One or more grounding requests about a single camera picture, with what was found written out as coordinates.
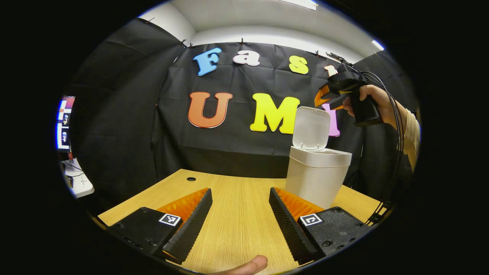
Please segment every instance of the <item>beige sleeve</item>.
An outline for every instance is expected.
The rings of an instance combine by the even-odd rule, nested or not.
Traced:
[[[409,158],[409,164],[411,165],[411,170],[414,171],[414,166],[416,166],[416,160],[418,158],[419,143],[421,139],[421,129],[420,124],[416,120],[414,114],[412,114],[408,109],[407,111],[407,123],[406,123],[406,133],[404,133],[404,153]]]

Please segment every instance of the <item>ceiling light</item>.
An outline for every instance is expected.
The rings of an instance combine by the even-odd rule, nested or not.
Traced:
[[[372,40],[372,43],[379,49],[379,50],[384,50],[384,47],[382,47],[377,41]]]
[[[296,4],[296,5],[302,6],[304,8],[311,9],[311,10],[316,10],[316,7],[317,7],[316,2],[311,1],[311,0],[279,0],[279,1]]]

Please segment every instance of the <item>black backdrop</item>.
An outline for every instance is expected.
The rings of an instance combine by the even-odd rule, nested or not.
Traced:
[[[220,47],[216,70],[197,76],[193,58]],[[260,54],[260,65],[235,64],[239,50]],[[308,61],[307,75],[291,72],[289,57]],[[192,169],[243,177],[284,178],[292,135],[251,131],[256,102],[270,94],[276,105],[286,96],[313,106],[326,82],[325,65],[338,63],[302,50],[260,43],[218,43],[186,48],[165,30],[136,19],[108,37],[82,64],[65,94],[76,96],[72,144],[95,193],[101,212],[174,173]],[[404,106],[415,111],[412,86],[399,66],[384,53],[356,64],[378,74]],[[213,129],[187,119],[189,94],[208,92],[203,114],[212,117],[214,94],[233,94],[225,121]],[[344,110],[336,112],[341,135],[328,148],[353,153],[345,183],[378,198],[389,181],[395,159],[395,131],[389,125],[353,126]],[[411,174],[405,158],[401,180]]]

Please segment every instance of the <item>open lid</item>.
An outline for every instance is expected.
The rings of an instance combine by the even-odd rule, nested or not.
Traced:
[[[325,110],[299,107],[295,114],[292,144],[302,150],[322,150],[328,143],[330,114]]]

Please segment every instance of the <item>computer monitor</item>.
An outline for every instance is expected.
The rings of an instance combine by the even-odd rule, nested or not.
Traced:
[[[69,121],[74,101],[74,96],[63,96],[60,101],[58,120],[56,121],[56,147],[59,152],[68,153],[70,151]]]

